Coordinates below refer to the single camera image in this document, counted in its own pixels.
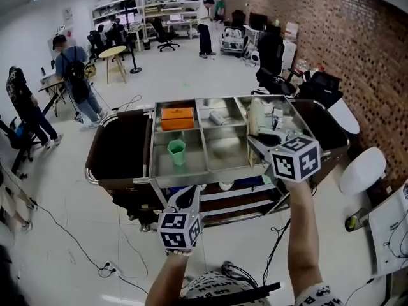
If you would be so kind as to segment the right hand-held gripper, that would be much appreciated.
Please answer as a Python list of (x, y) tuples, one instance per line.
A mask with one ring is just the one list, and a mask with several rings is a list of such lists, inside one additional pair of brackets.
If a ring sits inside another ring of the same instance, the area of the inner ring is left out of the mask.
[(274, 131), (249, 135), (247, 142), (274, 178), (300, 183), (321, 169), (320, 145), (312, 137)]

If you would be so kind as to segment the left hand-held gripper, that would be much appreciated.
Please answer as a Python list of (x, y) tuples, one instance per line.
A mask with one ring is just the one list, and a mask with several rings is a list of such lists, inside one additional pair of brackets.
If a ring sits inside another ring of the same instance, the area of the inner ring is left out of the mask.
[(200, 187), (188, 186), (174, 195), (159, 215), (157, 232), (169, 250), (190, 251), (202, 233)]

